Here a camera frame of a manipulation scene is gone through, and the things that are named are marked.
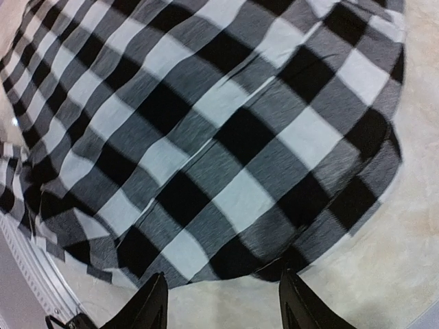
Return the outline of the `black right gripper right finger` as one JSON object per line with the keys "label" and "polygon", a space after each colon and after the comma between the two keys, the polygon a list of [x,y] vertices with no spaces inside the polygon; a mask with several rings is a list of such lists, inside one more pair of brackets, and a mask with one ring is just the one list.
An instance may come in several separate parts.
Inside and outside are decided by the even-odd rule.
{"label": "black right gripper right finger", "polygon": [[283,329],[353,329],[291,269],[283,270],[278,292]]}

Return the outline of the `black white checked shirt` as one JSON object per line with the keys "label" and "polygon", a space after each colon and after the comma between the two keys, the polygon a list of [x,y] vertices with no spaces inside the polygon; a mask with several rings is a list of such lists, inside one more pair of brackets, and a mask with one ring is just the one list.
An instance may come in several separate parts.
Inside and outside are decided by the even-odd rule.
{"label": "black white checked shirt", "polygon": [[401,165],[402,1],[29,1],[1,211],[121,287],[300,271]]}

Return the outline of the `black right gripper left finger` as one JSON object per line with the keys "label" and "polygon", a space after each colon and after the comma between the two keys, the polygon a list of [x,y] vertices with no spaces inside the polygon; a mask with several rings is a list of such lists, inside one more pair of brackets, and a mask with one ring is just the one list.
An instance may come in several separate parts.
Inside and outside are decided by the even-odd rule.
{"label": "black right gripper left finger", "polygon": [[167,281],[155,273],[102,329],[166,329],[167,307]]}

